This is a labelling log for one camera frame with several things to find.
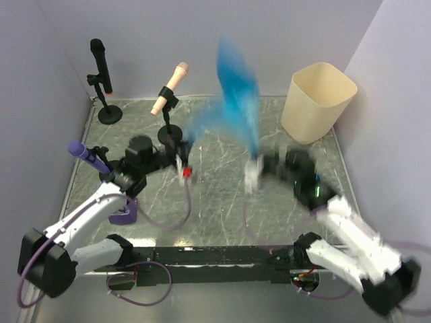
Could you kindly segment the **blue plastic trash bag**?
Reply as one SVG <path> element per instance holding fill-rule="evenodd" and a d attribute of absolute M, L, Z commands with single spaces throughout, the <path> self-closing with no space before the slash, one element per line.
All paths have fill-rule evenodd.
<path fill-rule="evenodd" d="M 222 98 L 191 114 L 183 128 L 190 149 L 205 131 L 221 130 L 242 142 L 253 159 L 259 155 L 259 84 L 253 68 L 230 39 L 221 37 L 216 71 Z"/>

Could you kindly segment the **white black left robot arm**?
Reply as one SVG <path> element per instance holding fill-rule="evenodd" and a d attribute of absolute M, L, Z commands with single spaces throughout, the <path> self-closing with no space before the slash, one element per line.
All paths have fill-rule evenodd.
<path fill-rule="evenodd" d="M 169 139 L 165 148 L 158 150 L 147 136 L 132 138 L 124 157 L 114 163 L 85 203 L 43 231 L 32 229 L 23 237 L 18 262 L 21 280 L 54 298 L 79 275 L 104 266 L 128 269 L 133 262 L 133 245 L 120 235 L 111 234 L 83 248 L 79 243 L 116 211 L 133 203 L 146 187 L 147 175 L 173 166 L 187 179 L 191 175 L 191 147 L 188 141 Z"/>

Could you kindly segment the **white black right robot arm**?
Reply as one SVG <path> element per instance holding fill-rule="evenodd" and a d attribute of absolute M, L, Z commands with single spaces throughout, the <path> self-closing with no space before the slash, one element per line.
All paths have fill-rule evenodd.
<path fill-rule="evenodd" d="M 412 258 L 383 241 L 349 204 L 317 174 L 313 158 L 303 149 L 287 151 L 284 160 L 279 153 L 257 158 L 248 178 L 252 187 L 264 176 L 289 184 L 296 200 L 349 249 L 337 249 L 316 234 L 305 234 L 296 242 L 295 263 L 308 268 L 321 266 L 353 287 L 376 314 L 387 317 L 418 286 L 421 266 Z"/>

